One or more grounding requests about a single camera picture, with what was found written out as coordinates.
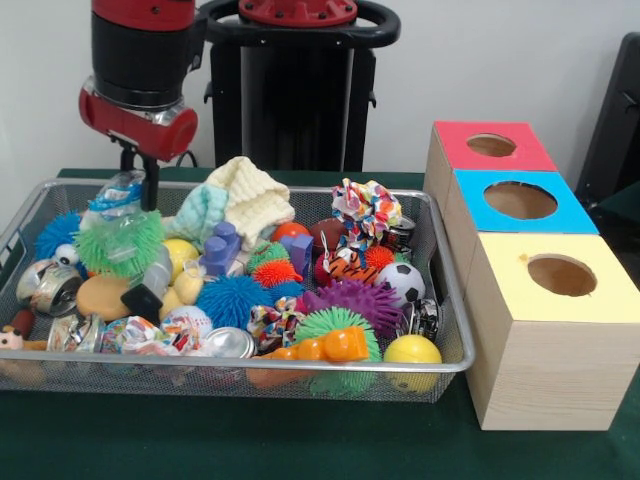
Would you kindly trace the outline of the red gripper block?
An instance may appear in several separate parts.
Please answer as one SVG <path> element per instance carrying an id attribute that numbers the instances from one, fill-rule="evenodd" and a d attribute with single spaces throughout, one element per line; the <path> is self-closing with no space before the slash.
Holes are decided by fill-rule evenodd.
<path id="1" fill-rule="evenodd" d="M 157 160 L 169 162 L 188 150 L 198 128 L 196 112 L 182 103 L 160 112 L 128 110 L 86 88 L 79 95 L 79 111 L 87 126 L 122 140 L 142 153 L 145 179 L 141 207 L 144 211 L 154 211 L 157 207 L 160 172 Z M 120 171 L 133 171 L 135 157 L 134 149 L 124 147 L 120 156 Z"/>

